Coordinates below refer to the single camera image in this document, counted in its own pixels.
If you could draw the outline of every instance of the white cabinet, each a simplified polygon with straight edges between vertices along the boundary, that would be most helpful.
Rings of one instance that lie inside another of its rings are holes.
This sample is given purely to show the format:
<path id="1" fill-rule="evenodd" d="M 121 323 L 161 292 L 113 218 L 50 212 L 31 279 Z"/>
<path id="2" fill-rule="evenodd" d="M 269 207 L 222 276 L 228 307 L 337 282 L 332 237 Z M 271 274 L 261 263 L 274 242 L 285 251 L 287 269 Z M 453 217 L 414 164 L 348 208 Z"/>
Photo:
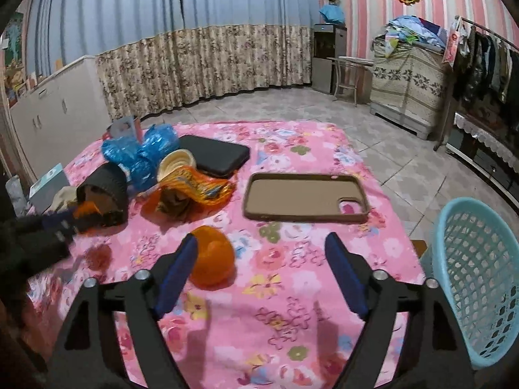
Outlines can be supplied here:
<path id="1" fill-rule="evenodd" d="M 34 177 L 66 166 L 111 124 L 95 59 L 85 56 L 59 70 L 10 111 Z"/>

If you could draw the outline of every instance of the blue laundry basket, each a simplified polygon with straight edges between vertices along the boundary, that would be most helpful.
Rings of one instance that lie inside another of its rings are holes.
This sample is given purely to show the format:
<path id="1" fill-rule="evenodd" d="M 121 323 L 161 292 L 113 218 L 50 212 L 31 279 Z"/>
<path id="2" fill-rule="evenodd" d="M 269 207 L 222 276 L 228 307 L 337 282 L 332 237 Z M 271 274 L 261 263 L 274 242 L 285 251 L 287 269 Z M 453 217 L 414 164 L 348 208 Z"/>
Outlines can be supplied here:
<path id="1" fill-rule="evenodd" d="M 519 245 L 479 200 L 450 201 L 420 263 L 438 280 L 456 315 L 474 369 L 491 366 L 519 331 Z"/>

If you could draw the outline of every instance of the pink floral bedsheet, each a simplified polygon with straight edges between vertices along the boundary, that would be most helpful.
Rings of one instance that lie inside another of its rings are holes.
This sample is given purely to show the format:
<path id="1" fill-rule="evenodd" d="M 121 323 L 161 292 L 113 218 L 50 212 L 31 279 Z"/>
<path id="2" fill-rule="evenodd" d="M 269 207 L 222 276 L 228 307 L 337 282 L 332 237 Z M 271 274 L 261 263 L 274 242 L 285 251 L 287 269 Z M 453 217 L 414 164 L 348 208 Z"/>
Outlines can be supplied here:
<path id="1" fill-rule="evenodd" d="M 421 283 L 424 275 L 388 198 L 344 132 L 318 122 L 213 123 L 178 125 L 195 134 L 248 145 L 251 158 L 238 172 L 237 191 L 222 210 L 195 222 L 161 229 L 140 216 L 132 201 L 128 226 L 117 234 L 78 236 L 71 259 L 30 282 L 30 298 L 49 347 L 55 341 L 82 282 L 126 279 L 176 250 L 192 229 L 208 224 L 233 243 L 237 277 L 227 288 L 203 291 L 187 282 L 174 310 L 160 322 L 165 341 L 190 387 L 330 387 L 361 332 L 324 257 L 331 231 L 372 267 L 396 279 Z M 100 141 L 92 143 L 66 173 L 80 184 L 103 163 Z M 242 215 L 242 198 L 251 174 L 291 171 L 352 174 L 360 178 L 372 207 L 368 223 L 261 223 Z M 108 253 L 99 267 L 85 254 Z M 378 384 L 392 379 L 402 346 L 405 316 L 400 314 Z M 132 380 L 145 384 L 123 314 L 116 315 L 121 351 Z"/>

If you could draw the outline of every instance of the black phone case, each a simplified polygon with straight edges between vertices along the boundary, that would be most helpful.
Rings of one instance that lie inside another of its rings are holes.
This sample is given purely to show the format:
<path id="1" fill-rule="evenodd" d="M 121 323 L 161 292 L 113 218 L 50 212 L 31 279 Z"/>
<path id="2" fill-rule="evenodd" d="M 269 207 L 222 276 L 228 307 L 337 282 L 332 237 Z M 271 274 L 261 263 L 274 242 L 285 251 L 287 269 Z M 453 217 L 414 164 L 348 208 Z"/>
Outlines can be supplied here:
<path id="1" fill-rule="evenodd" d="M 193 135 L 182 136 L 179 141 L 181 149 L 193 154 L 197 168 L 212 177 L 229 178 L 251 156 L 247 146 L 236 143 Z"/>

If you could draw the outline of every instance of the striped wallpaper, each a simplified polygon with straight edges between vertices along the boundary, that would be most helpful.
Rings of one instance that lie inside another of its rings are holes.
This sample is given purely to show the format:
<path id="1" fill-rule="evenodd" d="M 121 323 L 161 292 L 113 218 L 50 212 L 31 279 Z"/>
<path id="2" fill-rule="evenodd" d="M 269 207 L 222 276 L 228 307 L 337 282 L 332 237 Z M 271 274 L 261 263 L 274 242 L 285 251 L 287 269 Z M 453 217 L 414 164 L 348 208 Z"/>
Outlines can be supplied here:
<path id="1" fill-rule="evenodd" d="M 373 36 L 388 20 L 404 14 L 447 29 L 454 16 L 460 14 L 519 45 L 519 28 L 501 0 L 422 0 L 411 6 L 398 0 L 341 0 L 341 7 L 346 15 L 351 56 L 369 58 Z"/>

